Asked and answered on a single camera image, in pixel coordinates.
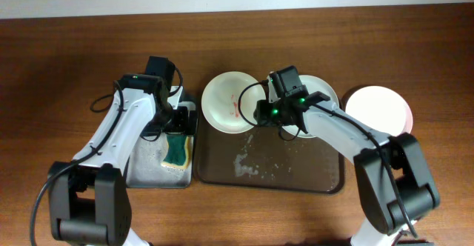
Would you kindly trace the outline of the green and yellow sponge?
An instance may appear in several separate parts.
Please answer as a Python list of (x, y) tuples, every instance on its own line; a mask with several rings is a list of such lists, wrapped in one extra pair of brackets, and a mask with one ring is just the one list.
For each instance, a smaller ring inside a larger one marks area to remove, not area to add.
[(193, 153), (193, 137), (172, 135), (167, 137), (168, 151), (161, 165), (178, 170), (186, 170)]

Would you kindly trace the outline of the pinkish white plate front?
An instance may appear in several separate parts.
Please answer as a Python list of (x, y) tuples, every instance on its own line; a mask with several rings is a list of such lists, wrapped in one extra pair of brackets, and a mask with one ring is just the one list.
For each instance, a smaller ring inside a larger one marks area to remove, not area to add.
[(344, 110), (363, 124), (392, 136), (410, 133), (413, 113), (397, 92), (382, 86), (357, 87), (343, 98)]

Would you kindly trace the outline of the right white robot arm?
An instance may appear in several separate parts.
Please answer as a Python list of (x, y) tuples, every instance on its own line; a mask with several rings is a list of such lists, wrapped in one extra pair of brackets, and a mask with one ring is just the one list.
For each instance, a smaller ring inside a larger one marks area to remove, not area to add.
[(395, 245), (440, 204), (440, 195), (418, 140), (391, 136), (347, 115), (329, 96), (260, 100), (254, 117), (264, 127), (294, 124), (350, 160), (366, 219), (351, 245)]

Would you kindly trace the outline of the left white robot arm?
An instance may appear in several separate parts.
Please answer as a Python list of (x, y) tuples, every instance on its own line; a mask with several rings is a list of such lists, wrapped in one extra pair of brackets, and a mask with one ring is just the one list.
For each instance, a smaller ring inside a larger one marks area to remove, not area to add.
[(55, 162), (44, 189), (50, 228), (70, 245), (147, 245), (131, 228), (130, 188), (190, 182), (198, 108), (169, 78), (126, 74), (89, 142), (70, 162)]

